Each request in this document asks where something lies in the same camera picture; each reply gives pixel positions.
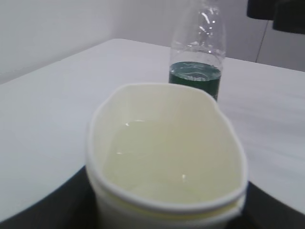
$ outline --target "black surface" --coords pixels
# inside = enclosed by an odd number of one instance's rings
[[[96,229],[95,196],[82,168],[67,183],[0,229]],[[305,216],[249,185],[243,216],[227,229],[305,229]]]
[[[273,20],[275,5],[279,0],[248,0],[247,16],[254,19]]]
[[[305,34],[305,0],[280,2],[275,10],[273,28],[284,32]]]

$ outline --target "clear plastic bottle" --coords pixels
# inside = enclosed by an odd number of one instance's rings
[[[202,89],[217,100],[225,58],[218,0],[192,0],[172,42],[170,83]]]

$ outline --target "table surface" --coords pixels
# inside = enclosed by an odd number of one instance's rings
[[[84,164],[87,124],[118,86],[168,80],[169,48],[115,39],[0,85],[0,221]],[[305,73],[227,58],[219,105],[250,180],[305,214]]]

